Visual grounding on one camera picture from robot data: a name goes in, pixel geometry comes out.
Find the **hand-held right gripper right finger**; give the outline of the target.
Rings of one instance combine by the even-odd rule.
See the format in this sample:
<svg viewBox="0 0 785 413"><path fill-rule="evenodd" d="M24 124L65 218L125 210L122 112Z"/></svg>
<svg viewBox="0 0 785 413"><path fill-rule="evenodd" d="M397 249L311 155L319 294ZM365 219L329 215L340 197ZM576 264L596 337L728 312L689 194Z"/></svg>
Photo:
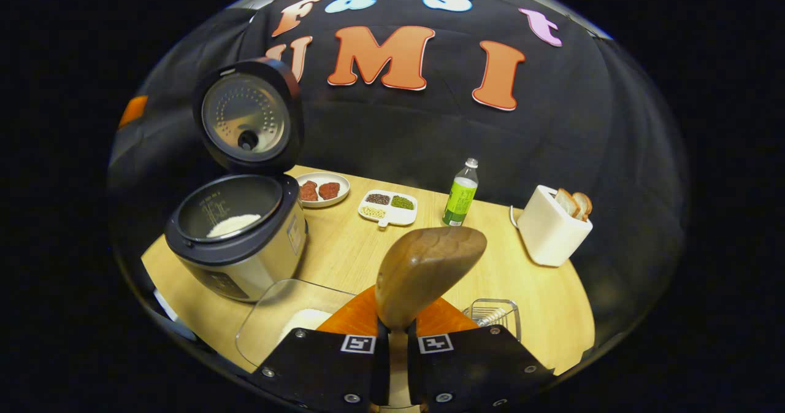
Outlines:
<svg viewBox="0 0 785 413"><path fill-rule="evenodd" d="M521 342L521 315L511 300L479 298L464 309L471 330L408 334L408 391L422 412L510 412L557 376Z"/></svg>

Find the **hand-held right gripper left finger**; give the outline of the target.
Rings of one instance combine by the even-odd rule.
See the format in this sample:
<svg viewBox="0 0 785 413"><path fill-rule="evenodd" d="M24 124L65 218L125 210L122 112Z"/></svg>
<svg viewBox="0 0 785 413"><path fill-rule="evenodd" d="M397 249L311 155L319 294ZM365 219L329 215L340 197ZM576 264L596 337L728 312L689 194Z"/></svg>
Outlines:
<svg viewBox="0 0 785 413"><path fill-rule="evenodd" d="M319 326L353 299L322 285L272 285L250 313L250 382L310 412L374 412L389 401L389 341Z"/></svg>

